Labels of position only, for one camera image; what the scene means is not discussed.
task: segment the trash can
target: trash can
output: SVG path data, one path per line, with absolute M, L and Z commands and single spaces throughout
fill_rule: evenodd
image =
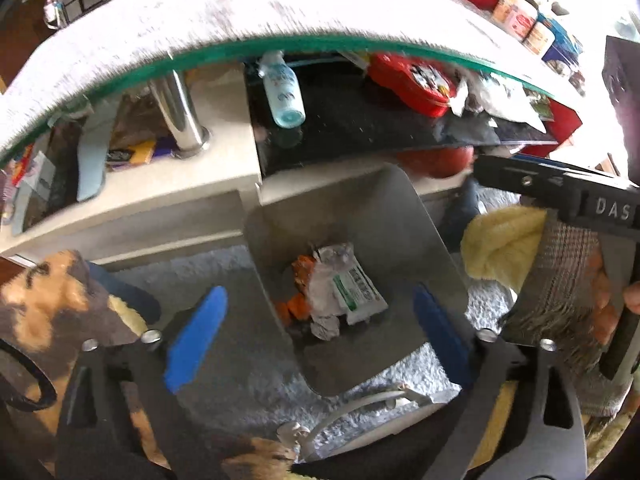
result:
M 444 309 L 466 310 L 465 285 L 397 166 L 256 208 L 244 236 L 274 316 L 273 305 L 292 295 L 292 283 L 283 279 L 290 264 L 311 247 L 344 242 L 353 244 L 362 269 L 388 303 L 384 312 L 341 329 L 331 341 L 292 341 L 307 384 L 321 396 L 357 386 L 426 342 L 413 313 L 417 283 L 425 283 Z

